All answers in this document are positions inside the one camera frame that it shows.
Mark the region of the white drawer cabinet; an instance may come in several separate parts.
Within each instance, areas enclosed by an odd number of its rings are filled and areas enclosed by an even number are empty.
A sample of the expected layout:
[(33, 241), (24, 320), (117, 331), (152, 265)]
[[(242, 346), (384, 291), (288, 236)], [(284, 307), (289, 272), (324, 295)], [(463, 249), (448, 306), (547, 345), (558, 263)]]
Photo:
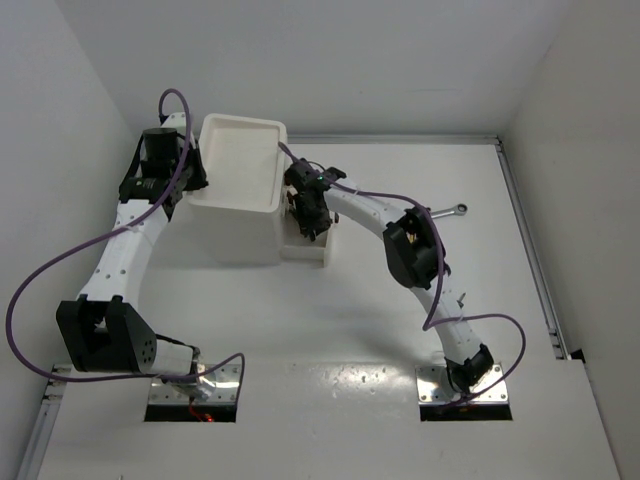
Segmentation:
[(198, 239), (223, 264), (281, 261), (286, 126), (273, 120), (209, 114), (199, 138), (208, 186), (188, 202)]

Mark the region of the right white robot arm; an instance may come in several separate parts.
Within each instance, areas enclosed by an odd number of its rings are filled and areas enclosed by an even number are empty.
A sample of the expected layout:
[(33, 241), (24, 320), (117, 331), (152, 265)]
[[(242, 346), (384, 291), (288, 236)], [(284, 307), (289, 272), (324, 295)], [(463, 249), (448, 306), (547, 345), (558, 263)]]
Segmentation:
[(401, 209), (381, 193), (365, 193), (344, 172), (315, 170), (299, 159), (284, 173), (293, 217), (303, 236), (314, 241), (332, 226), (332, 213), (345, 216), (378, 237), (384, 245), (387, 268), (397, 283), (409, 289), (427, 312), (423, 328), (433, 327), (441, 341), (455, 391), (471, 394), (492, 368), (489, 348), (463, 319), (461, 304), (448, 284), (450, 269), (435, 225), (420, 206)]

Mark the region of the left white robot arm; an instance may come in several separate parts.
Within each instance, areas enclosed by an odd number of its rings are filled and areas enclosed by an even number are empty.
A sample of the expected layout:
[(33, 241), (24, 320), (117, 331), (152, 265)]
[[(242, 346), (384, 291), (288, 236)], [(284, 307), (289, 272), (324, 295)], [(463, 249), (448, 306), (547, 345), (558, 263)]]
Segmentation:
[(138, 311), (153, 248), (184, 193), (207, 186), (197, 146), (175, 128), (147, 129), (119, 187), (114, 229), (94, 273), (56, 321), (79, 372), (184, 377), (194, 346), (154, 332)]

